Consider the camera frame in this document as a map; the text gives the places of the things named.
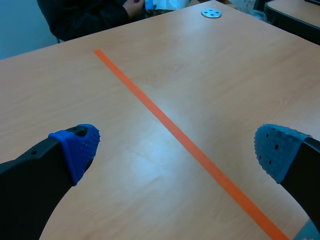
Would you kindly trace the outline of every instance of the wooden table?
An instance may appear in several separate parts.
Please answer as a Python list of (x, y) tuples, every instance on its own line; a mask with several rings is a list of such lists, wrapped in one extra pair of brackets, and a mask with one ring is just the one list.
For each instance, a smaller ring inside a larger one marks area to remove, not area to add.
[(267, 6), (291, 18), (320, 27), (320, 6), (304, 0), (274, 0)]
[[(222, 17), (203, 17), (205, 8)], [(41, 239), (269, 239), (96, 49), (280, 230), (297, 234), (308, 217), (259, 166), (253, 138), (264, 123), (320, 138), (320, 48), (211, 1), (0, 61), (3, 162), (79, 123), (101, 133)]]
[(272, 24), (307, 40), (320, 43), (320, 6), (304, 0), (274, 0), (264, 7)]

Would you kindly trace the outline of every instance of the silver washer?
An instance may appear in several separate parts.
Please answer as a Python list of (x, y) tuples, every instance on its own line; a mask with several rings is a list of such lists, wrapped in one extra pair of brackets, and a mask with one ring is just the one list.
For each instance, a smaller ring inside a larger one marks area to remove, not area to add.
[(210, 19), (220, 18), (222, 15), (220, 10), (214, 9), (214, 8), (205, 9), (201, 12), (201, 14), (202, 16), (205, 16), (206, 18), (210, 18)]

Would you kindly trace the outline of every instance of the blue rubber gripper pad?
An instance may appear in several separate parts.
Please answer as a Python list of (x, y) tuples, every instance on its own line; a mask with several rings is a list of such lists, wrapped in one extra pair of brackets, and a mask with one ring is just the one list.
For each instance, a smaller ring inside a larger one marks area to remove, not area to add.
[(307, 137), (311, 136), (275, 124), (262, 125), (256, 131), (256, 158), (277, 184), (284, 180), (302, 142)]
[(79, 124), (78, 126), (87, 127), (85, 136), (77, 136), (66, 130), (50, 133), (48, 136), (61, 143), (73, 186), (77, 185), (83, 177), (88, 163), (96, 156), (100, 142), (99, 130), (96, 127), (91, 124)]

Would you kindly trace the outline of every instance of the hand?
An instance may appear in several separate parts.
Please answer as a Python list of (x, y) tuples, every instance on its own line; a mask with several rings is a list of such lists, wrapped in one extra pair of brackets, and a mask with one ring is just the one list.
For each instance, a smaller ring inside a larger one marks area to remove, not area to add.
[(123, 7), (128, 13), (129, 18), (132, 18), (141, 12), (144, 4), (145, 0), (126, 0)]

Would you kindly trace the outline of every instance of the orange tape line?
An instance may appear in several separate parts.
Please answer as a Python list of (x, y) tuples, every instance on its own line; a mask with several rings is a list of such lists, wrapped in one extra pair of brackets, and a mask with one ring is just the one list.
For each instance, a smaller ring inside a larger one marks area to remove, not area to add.
[(239, 206), (273, 240), (289, 238), (225, 175), (173, 121), (128, 78), (101, 50), (94, 53), (123, 82), (124, 85), (150, 110), (151, 113), (172, 133), (185, 149), (204, 167)]

